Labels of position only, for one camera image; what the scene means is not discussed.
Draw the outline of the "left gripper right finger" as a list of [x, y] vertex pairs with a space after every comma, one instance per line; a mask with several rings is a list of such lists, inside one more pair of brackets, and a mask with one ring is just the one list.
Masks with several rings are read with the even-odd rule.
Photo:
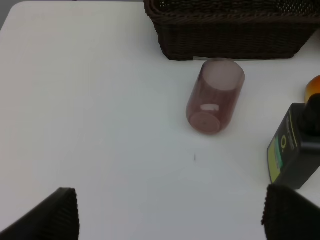
[[268, 240], [318, 240], [320, 208], [295, 190], [271, 184], [261, 225]]

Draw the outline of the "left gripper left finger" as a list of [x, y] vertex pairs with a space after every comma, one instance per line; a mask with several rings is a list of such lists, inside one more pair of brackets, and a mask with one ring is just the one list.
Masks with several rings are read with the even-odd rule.
[[77, 193], [61, 187], [0, 232], [2, 240], [78, 240], [80, 219]]

